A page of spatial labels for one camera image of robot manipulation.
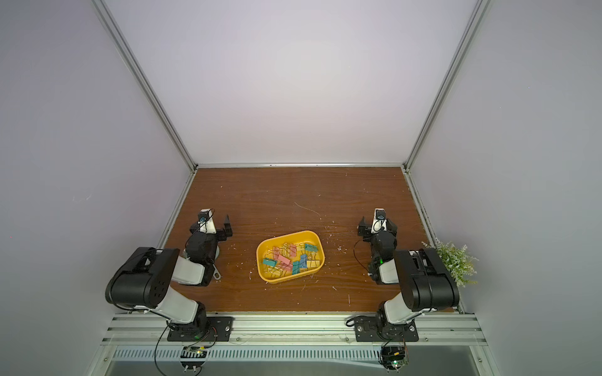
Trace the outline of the yellow plastic storage box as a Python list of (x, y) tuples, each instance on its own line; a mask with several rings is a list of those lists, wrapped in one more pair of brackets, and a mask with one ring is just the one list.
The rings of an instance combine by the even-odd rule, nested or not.
[(256, 262), (265, 282), (279, 284), (316, 274), (325, 264), (325, 252), (319, 236), (304, 230), (262, 241)]

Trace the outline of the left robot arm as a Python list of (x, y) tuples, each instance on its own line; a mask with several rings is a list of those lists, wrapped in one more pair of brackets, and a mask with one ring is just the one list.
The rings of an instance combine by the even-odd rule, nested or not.
[(230, 218), (219, 228), (215, 211), (202, 209), (191, 225), (183, 251), (178, 248), (139, 247), (115, 272), (105, 290), (106, 301), (128, 312), (150, 312), (163, 317), (167, 328), (182, 338), (200, 339), (216, 330), (207, 318), (206, 308), (188, 299), (172, 282), (207, 287), (221, 279), (216, 268), (219, 244), (233, 236)]

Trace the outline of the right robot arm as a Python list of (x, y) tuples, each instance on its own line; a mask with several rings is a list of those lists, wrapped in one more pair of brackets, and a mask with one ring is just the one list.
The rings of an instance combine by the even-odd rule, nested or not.
[(408, 327), (417, 316), (459, 304), (459, 288), (437, 250), (401, 250), (397, 231), (380, 209), (371, 223), (361, 219), (357, 226), (357, 235), (370, 245), (368, 276), (378, 285), (400, 288), (379, 306), (376, 327), (381, 332)]

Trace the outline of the small potted green plant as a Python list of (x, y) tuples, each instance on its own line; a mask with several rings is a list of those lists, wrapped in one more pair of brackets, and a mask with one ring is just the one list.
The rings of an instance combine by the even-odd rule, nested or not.
[(473, 280), (473, 277), (477, 274), (475, 263), (479, 259), (470, 254), (466, 245), (459, 248), (452, 242), (444, 243), (435, 238), (433, 244), (423, 242), (422, 250), (428, 248), (432, 248), (437, 252), (459, 288), (477, 283), (476, 280)]

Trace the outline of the left controller board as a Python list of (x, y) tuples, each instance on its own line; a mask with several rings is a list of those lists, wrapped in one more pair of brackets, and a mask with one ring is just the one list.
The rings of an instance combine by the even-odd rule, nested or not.
[(180, 364), (185, 375), (199, 375), (209, 352), (202, 346), (185, 346), (180, 353)]

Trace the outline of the controller board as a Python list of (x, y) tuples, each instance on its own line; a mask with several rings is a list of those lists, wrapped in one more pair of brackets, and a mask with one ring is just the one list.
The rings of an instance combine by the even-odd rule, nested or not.
[(405, 346), (382, 346), (379, 363), (387, 371), (400, 371), (409, 363), (409, 354)]
[(202, 346), (185, 346), (180, 353), (180, 364), (185, 375), (199, 375), (209, 352)]

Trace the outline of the right controller board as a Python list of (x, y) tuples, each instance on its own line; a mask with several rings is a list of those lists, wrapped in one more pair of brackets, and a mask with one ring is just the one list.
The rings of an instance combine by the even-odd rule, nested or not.
[(409, 363), (409, 354), (405, 346), (382, 346), (379, 363), (387, 371), (400, 371)]

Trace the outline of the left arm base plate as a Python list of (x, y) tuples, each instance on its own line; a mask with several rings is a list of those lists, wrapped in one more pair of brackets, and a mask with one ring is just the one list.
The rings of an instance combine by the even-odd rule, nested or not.
[(189, 324), (170, 324), (168, 342), (228, 342), (235, 318), (208, 316)]

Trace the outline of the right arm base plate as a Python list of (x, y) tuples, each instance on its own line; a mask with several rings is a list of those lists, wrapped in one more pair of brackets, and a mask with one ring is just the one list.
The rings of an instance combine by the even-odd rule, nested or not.
[(354, 329), (357, 342), (418, 342), (415, 321), (409, 324), (391, 324), (379, 316), (355, 316), (346, 321)]

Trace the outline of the aluminium front rail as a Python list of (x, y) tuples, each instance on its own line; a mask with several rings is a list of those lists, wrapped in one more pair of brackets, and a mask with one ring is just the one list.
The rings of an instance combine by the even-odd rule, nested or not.
[(418, 346), (486, 346), (476, 316), (431, 313), (415, 318), (404, 335), (378, 335), (355, 324), (352, 313), (213, 313), (206, 339), (221, 346), (375, 346), (396, 341)]

